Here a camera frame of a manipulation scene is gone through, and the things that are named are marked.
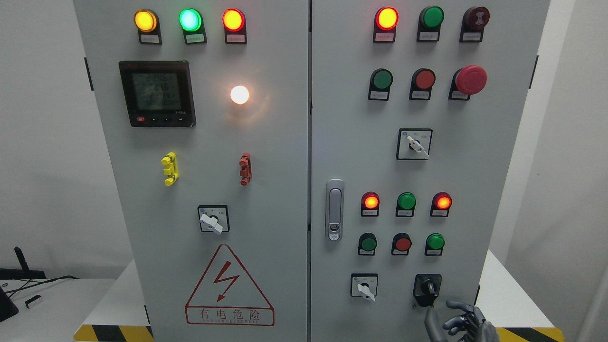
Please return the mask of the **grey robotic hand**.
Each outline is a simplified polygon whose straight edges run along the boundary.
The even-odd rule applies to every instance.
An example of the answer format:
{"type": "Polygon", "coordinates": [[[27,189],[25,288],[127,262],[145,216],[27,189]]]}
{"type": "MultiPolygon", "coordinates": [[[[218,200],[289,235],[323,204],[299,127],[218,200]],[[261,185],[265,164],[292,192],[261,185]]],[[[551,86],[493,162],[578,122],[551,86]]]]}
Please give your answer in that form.
{"type": "Polygon", "coordinates": [[[428,307],[424,318],[424,325],[428,339],[431,342],[446,342],[447,338],[443,331],[450,336],[459,332],[465,332],[460,342],[499,342],[500,336],[495,326],[488,321],[481,310],[474,306],[458,301],[447,301],[450,309],[459,309],[463,314],[454,316],[443,325],[439,325],[438,314],[434,307],[428,307]]]}

